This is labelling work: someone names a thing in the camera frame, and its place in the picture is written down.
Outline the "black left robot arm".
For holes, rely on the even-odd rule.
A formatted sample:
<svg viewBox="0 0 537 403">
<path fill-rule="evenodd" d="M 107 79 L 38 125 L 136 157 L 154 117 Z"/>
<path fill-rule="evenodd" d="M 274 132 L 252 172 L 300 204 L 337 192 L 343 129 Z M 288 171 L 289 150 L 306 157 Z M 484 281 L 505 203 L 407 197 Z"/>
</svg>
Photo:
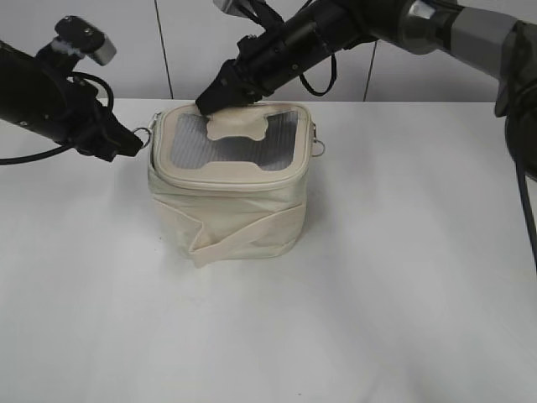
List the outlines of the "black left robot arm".
<svg viewBox="0 0 537 403">
<path fill-rule="evenodd" d="M 1 119 L 53 141 L 51 150 L 4 158 L 1 165 L 45 160 L 69 150 L 111 162 L 146 146 L 113 113 L 112 88 L 100 77 L 74 70 L 75 55 L 51 44 L 36 56 L 1 43 Z"/>
</svg>

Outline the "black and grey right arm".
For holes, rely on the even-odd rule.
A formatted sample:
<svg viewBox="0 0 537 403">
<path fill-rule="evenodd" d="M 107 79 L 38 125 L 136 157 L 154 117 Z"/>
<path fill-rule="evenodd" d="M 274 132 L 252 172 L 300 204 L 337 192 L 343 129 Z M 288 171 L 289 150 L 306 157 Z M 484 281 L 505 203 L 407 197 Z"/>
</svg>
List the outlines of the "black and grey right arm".
<svg viewBox="0 0 537 403">
<path fill-rule="evenodd" d="M 536 27 L 513 16 L 455 1 L 309 1 L 283 19 L 264 1 L 220 1 L 226 14 L 263 28 L 237 44 L 198 96 L 204 115 L 272 96 L 337 52 L 377 40 L 413 55 L 442 51 L 498 82 L 494 113 L 524 172 L 536 175 Z"/>
</svg>

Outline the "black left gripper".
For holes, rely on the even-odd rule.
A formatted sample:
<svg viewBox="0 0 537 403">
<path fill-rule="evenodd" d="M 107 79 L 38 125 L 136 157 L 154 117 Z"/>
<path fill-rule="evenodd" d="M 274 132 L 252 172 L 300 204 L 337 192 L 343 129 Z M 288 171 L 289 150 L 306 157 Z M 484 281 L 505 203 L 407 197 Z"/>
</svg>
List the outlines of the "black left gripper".
<svg viewBox="0 0 537 403">
<path fill-rule="evenodd" d="M 24 127 L 51 139 L 57 147 L 28 155 L 37 162 L 74 149 L 79 154 L 111 162 L 117 156 L 134 157 L 143 141 L 121 123 L 113 123 L 114 94 L 102 78 L 75 71 L 60 89 L 64 105 L 33 107 L 24 114 Z"/>
</svg>

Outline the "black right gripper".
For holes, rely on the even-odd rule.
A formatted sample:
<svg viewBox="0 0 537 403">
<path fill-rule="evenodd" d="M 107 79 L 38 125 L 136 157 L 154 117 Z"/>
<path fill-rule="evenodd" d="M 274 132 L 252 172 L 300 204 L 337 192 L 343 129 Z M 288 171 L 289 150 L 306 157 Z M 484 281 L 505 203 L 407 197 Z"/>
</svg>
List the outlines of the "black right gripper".
<svg viewBox="0 0 537 403">
<path fill-rule="evenodd" d="M 300 8 L 289 20 L 273 8 L 223 8 L 224 13 L 247 18 L 261 26 L 259 36 L 237 42 L 238 55 L 223 63 L 216 79 L 196 98 L 199 112 L 209 116 L 230 107 L 244 107 L 273 95 L 299 79 L 315 97 L 323 97 L 336 83 L 336 45 L 326 18 Z M 317 91 L 305 73 L 328 59 L 331 74 L 326 89 Z"/>
</svg>

